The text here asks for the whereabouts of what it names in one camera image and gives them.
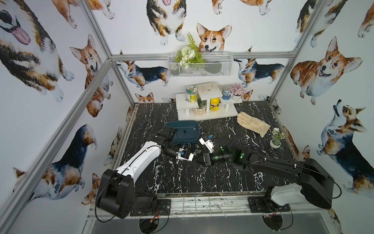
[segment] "dog tongue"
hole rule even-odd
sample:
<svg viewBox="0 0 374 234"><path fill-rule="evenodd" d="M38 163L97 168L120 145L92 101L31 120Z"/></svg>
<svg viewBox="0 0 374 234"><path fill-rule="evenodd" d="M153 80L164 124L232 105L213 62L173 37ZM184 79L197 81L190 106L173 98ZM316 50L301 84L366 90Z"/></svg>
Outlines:
<svg viewBox="0 0 374 234"><path fill-rule="evenodd" d="M15 29L12 30L11 32L15 38L22 44L28 45L31 42L30 37L28 34L21 28L21 27L16 27Z"/></svg>
<svg viewBox="0 0 374 234"><path fill-rule="evenodd" d="M162 0L165 6L168 6L171 4L171 0Z"/></svg>

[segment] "robotic arm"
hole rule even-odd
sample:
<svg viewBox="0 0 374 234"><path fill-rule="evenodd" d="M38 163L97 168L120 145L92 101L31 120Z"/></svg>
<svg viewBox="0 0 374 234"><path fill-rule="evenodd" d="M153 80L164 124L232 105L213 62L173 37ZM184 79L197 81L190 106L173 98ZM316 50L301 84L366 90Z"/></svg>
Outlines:
<svg viewBox="0 0 374 234"><path fill-rule="evenodd" d="M121 219L135 209L154 210L157 205L156 196L146 192L135 194L134 183L161 152L178 160L192 161L193 153L171 144L174 134L174 128L165 126L160 134L153 134L122 166L115 171L107 169L101 177L96 206ZM262 171L294 182L270 187L263 198L265 207L274 208L307 200L320 208L331 208L334 180L313 159L308 158L305 162L275 159L238 149L232 143L215 146L210 137L206 136L200 139L200 143L209 149L209 153L198 158L200 165L212 166L227 162L240 171Z"/></svg>

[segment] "corgi illustration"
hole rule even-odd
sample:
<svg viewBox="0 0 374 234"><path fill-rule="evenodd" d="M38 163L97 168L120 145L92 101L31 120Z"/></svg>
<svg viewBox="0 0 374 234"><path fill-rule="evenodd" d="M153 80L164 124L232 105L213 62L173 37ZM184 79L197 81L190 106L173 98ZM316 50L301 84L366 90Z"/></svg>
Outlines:
<svg viewBox="0 0 374 234"><path fill-rule="evenodd" d="M284 66L282 64L258 64L255 58L250 59L234 59L235 62L239 63L238 76L243 81L243 87L247 87L249 83L271 77L272 80L269 84L273 83L278 79Z"/></svg>
<svg viewBox="0 0 374 234"><path fill-rule="evenodd" d="M322 145L317 153L327 154L353 178L351 188L343 185L347 192L361 194L374 199L374 169L361 155L353 143L355 132L364 133L367 129L357 119L363 108L344 105L341 100L333 106L334 118L326 125L321 134Z"/></svg>
<svg viewBox="0 0 374 234"><path fill-rule="evenodd" d="M253 90L251 90L251 91L243 94L242 101L249 101L249 99L251 98L252 93L253 93Z"/></svg>
<svg viewBox="0 0 374 234"><path fill-rule="evenodd" d="M90 193L83 199L82 205L92 204L96 199L97 192L99 191L101 179L95 174L92 174L92 189Z"/></svg>
<svg viewBox="0 0 374 234"><path fill-rule="evenodd" d="M108 154L107 158L104 161L104 166L109 165L109 164L111 164L113 162L114 155L116 154L116 151L117 151L118 144L119 144L119 141L121 139L121 136L122 136L122 128L120 126L118 128L117 135L116 135L115 139L112 142L112 146L110 147L109 154Z"/></svg>
<svg viewBox="0 0 374 234"><path fill-rule="evenodd" d="M163 97L162 100L166 103L176 103L176 99L175 98L167 98L167 97Z"/></svg>
<svg viewBox="0 0 374 234"><path fill-rule="evenodd" d="M313 48L315 48L316 45L317 45L318 37L326 30L326 28L330 24L332 24L335 21L336 17L339 15L341 9L343 8L344 4L347 1L348 0L329 0L327 2L327 6L325 7L324 12L322 14L322 19L320 19L318 21L317 25L315 26L314 32L313 32L313 38L310 41L310 45ZM304 28L305 28L306 22L309 20L310 14L312 12L312 10L311 10L312 5L313 5L313 3L310 3L309 5L307 5L309 14L307 12L303 11L303 10L301 10L301 12L300 12L299 20L298 20L298 23L297 23L297 25L298 25L297 31L300 30L300 33L302 33L302 31L304 30L301 26L303 25ZM296 38L295 42L297 42L299 40L300 36L301 35L299 35L298 38Z"/></svg>
<svg viewBox="0 0 374 234"><path fill-rule="evenodd" d="M52 163L47 169L29 202L37 198L58 200L66 197L73 189L83 189L85 181L81 177L87 154L87 146L97 142L94 130L88 124L83 125L76 132L69 148L60 161Z"/></svg>
<svg viewBox="0 0 374 234"><path fill-rule="evenodd" d="M199 52L223 51L225 40L230 35L232 26L228 25L219 31L210 31L197 23L197 33L201 39Z"/></svg>
<svg viewBox="0 0 374 234"><path fill-rule="evenodd" d="M115 14L109 9L110 1L111 0L87 0L87 3L91 10L101 10L108 19L113 19ZM77 24L74 23L74 19L70 15L70 5L79 6L77 0L52 0L52 3L70 26L72 26L72 28L77 28Z"/></svg>
<svg viewBox="0 0 374 234"><path fill-rule="evenodd" d="M139 103L154 103L153 93L148 94L146 97L140 96L139 94L135 94L135 96L139 99Z"/></svg>
<svg viewBox="0 0 374 234"><path fill-rule="evenodd" d="M168 85L169 70L165 67L138 67L134 64L135 61L120 61L117 66L121 68L125 77L131 82L144 90L144 85L152 83L156 80L165 82L164 86Z"/></svg>
<svg viewBox="0 0 374 234"><path fill-rule="evenodd" d="M131 106L129 107L129 110L127 111L126 122L128 122L130 118L131 118Z"/></svg>
<svg viewBox="0 0 374 234"><path fill-rule="evenodd" d="M149 23L155 34L161 36L161 45L166 45L168 35L173 33L178 41L184 42L181 30L186 12L186 0L147 0Z"/></svg>
<svg viewBox="0 0 374 234"><path fill-rule="evenodd" d="M320 62L305 61L298 63L291 71L291 78L301 87L300 97L311 96L311 103L316 104L316 97L324 94L339 78L347 72L358 68L362 59L346 58L338 50L334 37L326 51L326 56Z"/></svg>
<svg viewBox="0 0 374 234"><path fill-rule="evenodd" d="M362 22L360 29L358 30L358 37L365 37L365 32L370 32L370 28L374 24L374 3L369 8L368 12L366 13L366 17Z"/></svg>
<svg viewBox="0 0 374 234"><path fill-rule="evenodd" d="M270 11L269 2L272 0L240 0L249 6L258 6L261 15L265 15ZM221 14L223 0L212 0L213 11L217 15Z"/></svg>
<svg viewBox="0 0 374 234"><path fill-rule="evenodd" d="M289 139L291 143L291 147L294 149L296 153L296 160L298 161L305 161L305 159L310 158L310 147L307 145L302 152L299 151L299 149L296 147L294 140L292 139L292 136L288 129L283 126L284 128L284 133L286 134L287 138Z"/></svg>
<svg viewBox="0 0 374 234"><path fill-rule="evenodd" d="M57 102L64 93L57 84L62 75L74 79L58 55L56 45L23 0L0 1L0 60L9 72L25 85Z"/></svg>
<svg viewBox="0 0 374 234"><path fill-rule="evenodd" d="M70 50L73 53L73 55L86 66L86 89L87 86L94 79L97 71L101 66L101 59L99 57L99 54L96 52L93 37L90 34L88 35L87 46L83 49L70 47ZM109 85L112 86L113 81L109 81L108 76L105 76L104 79L101 81L101 84L97 88L95 94L92 96L90 102L88 103L87 110L93 117L96 117L99 114L99 111L102 109L102 102L104 101L104 98L108 100L110 99L110 94L108 93Z"/></svg>
<svg viewBox="0 0 374 234"><path fill-rule="evenodd" d="M267 101L268 102L269 99L270 99L270 96L260 95L260 96L258 96L258 99L260 101ZM274 100L274 102L275 102L275 105L273 104L273 108L275 110L275 113L277 113L277 115L282 114L282 109L279 107L279 105L277 103L277 100Z"/></svg>
<svg viewBox="0 0 374 234"><path fill-rule="evenodd" d="M21 183L21 181L26 177L27 172L21 171L21 170L15 168L15 167L13 167L13 170L16 173L16 177L17 177L17 182L16 182L16 184L13 187L13 192L14 192L18 188L18 186Z"/></svg>

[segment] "metal grate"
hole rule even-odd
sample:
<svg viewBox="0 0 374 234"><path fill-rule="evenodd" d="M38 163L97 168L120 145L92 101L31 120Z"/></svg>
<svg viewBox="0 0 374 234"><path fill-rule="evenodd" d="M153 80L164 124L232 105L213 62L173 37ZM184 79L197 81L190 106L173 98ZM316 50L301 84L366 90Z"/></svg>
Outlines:
<svg viewBox="0 0 374 234"><path fill-rule="evenodd" d="M214 77L229 76L231 74L233 63L231 52L203 52L201 56L206 63L191 63L187 69L175 62L176 56L176 52L168 53L171 77Z"/></svg>

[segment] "yellow bottle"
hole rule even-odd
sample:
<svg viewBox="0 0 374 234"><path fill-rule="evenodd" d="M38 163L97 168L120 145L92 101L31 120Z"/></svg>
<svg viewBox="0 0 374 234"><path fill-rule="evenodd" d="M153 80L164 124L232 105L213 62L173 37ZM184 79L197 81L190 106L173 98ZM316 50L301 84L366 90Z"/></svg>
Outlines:
<svg viewBox="0 0 374 234"><path fill-rule="evenodd" d="M216 110L218 110L218 104L220 103L220 98L219 97L217 97L217 98L213 98L213 99L211 99L211 106L210 106L210 109L212 110L212 111L216 111Z"/></svg>

